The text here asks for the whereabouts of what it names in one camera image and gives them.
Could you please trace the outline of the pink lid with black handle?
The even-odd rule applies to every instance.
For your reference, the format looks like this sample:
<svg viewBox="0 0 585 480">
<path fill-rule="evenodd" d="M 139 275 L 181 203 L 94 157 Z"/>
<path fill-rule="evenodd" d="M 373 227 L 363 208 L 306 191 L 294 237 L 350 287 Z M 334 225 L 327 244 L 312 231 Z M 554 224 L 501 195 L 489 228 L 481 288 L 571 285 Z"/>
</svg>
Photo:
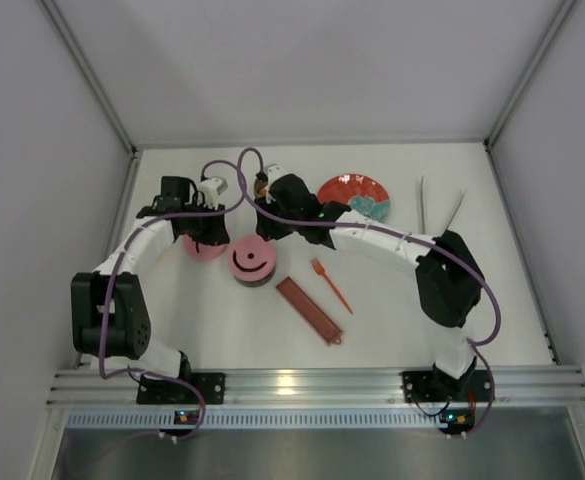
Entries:
<svg viewBox="0 0 585 480">
<path fill-rule="evenodd" d="M 228 249 L 228 267 L 235 275 L 259 275 L 276 271 L 275 246 L 257 234 L 246 235 L 236 240 Z"/>
<path fill-rule="evenodd" d="M 220 257 L 227 248 L 226 244 L 211 246 L 195 242 L 187 235 L 182 237 L 181 244 L 186 254 L 199 262 L 210 262 L 214 260 Z"/>
</svg>

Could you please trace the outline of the black steel lunch bowl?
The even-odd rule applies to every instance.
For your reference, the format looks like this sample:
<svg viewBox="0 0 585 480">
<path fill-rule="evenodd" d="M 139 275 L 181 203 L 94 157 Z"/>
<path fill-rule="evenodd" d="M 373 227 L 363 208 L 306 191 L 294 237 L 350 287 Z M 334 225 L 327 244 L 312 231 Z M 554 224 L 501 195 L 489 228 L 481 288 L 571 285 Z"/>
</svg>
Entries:
<svg viewBox="0 0 585 480">
<path fill-rule="evenodd" d="M 256 288 L 267 284 L 274 276 L 275 271 L 272 270 L 267 274 L 259 274 L 259 275 L 235 275 L 235 280 L 242 286 L 249 287 L 249 288 Z"/>
<path fill-rule="evenodd" d="M 253 183 L 254 199 L 263 199 L 267 196 L 268 182 L 266 180 L 256 179 Z"/>
</svg>

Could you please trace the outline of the orange plastic fork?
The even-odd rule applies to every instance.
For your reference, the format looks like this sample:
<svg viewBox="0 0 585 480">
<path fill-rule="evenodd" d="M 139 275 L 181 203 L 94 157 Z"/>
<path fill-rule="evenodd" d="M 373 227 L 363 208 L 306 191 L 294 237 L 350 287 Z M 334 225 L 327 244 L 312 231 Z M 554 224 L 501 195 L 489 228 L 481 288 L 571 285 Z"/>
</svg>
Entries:
<svg viewBox="0 0 585 480">
<path fill-rule="evenodd" d="M 347 302 L 347 300 L 345 299 L 345 297 L 342 295 L 342 293 L 340 292 L 340 290 L 337 288 L 337 286 L 333 283 L 333 281 L 331 280 L 331 278 L 328 276 L 325 267 L 323 266 L 323 264 L 320 262 L 320 260 L 316 257 L 312 258 L 310 260 L 311 266 L 313 268 L 313 270 L 315 271 L 315 273 L 321 277 L 329 286 L 329 288 L 332 290 L 332 292 L 334 293 L 334 295 L 338 298 L 338 300 L 341 302 L 341 304 L 345 307 L 345 309 L 351 314 L 353 315 L 354 312 L 351 308 L 351 306 L 349 305 L 349 303 Z"/>
</svg>

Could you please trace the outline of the metal tongs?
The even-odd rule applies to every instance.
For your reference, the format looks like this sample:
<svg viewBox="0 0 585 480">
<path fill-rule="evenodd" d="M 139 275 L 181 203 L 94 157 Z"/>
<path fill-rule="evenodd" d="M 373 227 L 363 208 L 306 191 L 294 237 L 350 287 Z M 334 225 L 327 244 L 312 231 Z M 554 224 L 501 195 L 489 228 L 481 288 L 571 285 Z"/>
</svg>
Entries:
<svg viewBox="0 0 585 480">
<path fill-rule="evenodd" d="M 417 187 L 417 215 L 418 215 L 418 232 L 422 235 L 427 233 L 427 208 L 426 208 L 426 182 L 425 176 L 421 176 L 418 181 Z M 443 227 L 443 230 L 449 230 L 452 223 L 454 222 L 459 210 L 463 205 L 463 201 L 466 196 L 466 191 L 462 190 L 459 192 L 458 198 L 454 203 L 450 215 Z"/>
</svg>

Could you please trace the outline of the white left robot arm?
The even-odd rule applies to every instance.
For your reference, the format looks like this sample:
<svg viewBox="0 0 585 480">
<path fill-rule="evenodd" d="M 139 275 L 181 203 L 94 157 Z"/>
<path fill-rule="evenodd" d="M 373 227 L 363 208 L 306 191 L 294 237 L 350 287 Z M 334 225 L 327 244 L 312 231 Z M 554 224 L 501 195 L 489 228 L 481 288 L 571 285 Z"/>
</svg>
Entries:
<svg viewBox="0 0 585 480">
<path fill-rule="evenodd" d="M 229 243 L 228 210 L 221 203 L 226 189 L 227 182 L 220 177 L 203 176 L 198 182 L 162 177 L 160 192 L 137 213 L 125 240 L 95 269 L 73 277 L 73 346 L 96 359 L 101 373 L 111 375 L 120 361 L 138 374 L 189 379 L 186 354 L 153 337 L 141 276 L 183 237 L 197 246 Z"/>
</svg>

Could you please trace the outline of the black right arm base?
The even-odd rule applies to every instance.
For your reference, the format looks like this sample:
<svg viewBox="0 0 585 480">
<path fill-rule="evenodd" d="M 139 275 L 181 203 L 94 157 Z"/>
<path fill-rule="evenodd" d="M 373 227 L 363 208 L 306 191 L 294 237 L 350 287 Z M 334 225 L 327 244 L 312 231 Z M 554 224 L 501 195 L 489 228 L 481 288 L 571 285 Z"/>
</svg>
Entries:
<svg viewBox="0 0 585 480">
<path fill-rule="evenodd" d="M 473 398 L 486 403 L 491 396 L 492 381 L 486 370 L 473 370 L 453 379 L 438 369 L 411 370 L 401 373 L 407 403 L 466 403 Z"/>
</svg>

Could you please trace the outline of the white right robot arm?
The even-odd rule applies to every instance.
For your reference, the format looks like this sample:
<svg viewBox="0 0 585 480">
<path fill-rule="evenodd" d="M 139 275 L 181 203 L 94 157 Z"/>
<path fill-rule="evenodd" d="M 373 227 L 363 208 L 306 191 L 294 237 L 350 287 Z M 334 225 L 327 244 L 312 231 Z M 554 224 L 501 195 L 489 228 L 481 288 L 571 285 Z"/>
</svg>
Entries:
<svg viewBox="0 0 585 480">
<path fill-rule="evenodd" d="M 463 238 L 402 234 L 335 201 L 322 203 L 305 182 L 277 165 L 256 174 L 256 233 L 279 240 L 293 233 L 312 245 L 365 256 L 416 282 L 419 303 L 431 321 L 434 367 L 458 380 L 475 365 L 464 327 L 479 303 L 484 275 Z"/>
</svg>

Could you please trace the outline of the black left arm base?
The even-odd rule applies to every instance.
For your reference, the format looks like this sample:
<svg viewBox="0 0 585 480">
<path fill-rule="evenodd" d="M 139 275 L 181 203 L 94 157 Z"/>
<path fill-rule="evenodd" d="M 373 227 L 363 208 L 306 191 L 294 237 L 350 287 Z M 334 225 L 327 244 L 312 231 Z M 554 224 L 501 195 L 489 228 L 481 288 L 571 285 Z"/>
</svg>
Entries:
<svg viewBox="0 0 585 480">
<path fill-rule="evenodd" d="M 189 378 L 191 388 L 168 380 L 151 379 L 142 375 L 137 389 L 139 405 L 186 405 L 198 404 L 199 398 L 206 405 L 222 405 L 225 395 L 226 375 L 221 372 L 194 372 Z"/>
</svg>

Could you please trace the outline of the red patterned ceramic plate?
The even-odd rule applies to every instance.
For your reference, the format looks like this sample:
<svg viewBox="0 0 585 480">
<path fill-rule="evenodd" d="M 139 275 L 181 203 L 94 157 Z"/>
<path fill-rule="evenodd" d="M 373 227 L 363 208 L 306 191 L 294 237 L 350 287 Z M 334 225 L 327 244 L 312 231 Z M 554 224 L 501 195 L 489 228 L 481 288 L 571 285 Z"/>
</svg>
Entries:
<svg viewBox="0 0 585 480">
<path fill-rule="evenodd" d="M 327 180 L 317 192 L 321 203 L 334 201 L 350 206 L 360 214 L 385 222 L 391 211 L 386 189 L 373 178 L 356 173 L 345 173 Z"/>
</svg>

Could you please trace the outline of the dark red cutlery tray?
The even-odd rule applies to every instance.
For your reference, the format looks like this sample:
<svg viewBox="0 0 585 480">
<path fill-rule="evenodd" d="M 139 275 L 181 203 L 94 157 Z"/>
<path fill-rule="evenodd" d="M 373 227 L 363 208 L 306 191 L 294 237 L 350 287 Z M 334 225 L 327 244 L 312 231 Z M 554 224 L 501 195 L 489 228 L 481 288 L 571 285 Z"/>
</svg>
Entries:
<svg viewBox="0 0 585 480">
<path fill-rule="evenodd" d="M 326 345 L 341 345 L 341 327 L 291 277 L 276 285 L 276 290 Z"/>
</svg>

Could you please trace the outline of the aluminium front rail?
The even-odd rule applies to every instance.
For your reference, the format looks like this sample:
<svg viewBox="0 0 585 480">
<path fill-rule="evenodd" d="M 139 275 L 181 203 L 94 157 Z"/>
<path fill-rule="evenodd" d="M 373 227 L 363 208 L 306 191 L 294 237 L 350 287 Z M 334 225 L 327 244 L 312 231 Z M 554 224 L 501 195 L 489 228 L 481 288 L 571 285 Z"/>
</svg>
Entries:
<svg viewBox="0 0 585 480">
<path fill-rule="evenodd" d="M 239 408 L 392 408 L 444 402 L 427 370 L 234 369 L 200 370 L 197 379 L 215 394 L 215 407 Z M 49 407 L 133 407 L 140 388 L 128 375 L 104 380 L 92 369 L 61 370 L 47 395 Z M 585 405 L 580 368 L 561 365 L 479 368 L 457 401 L 497 407 Z"/>
</svg>

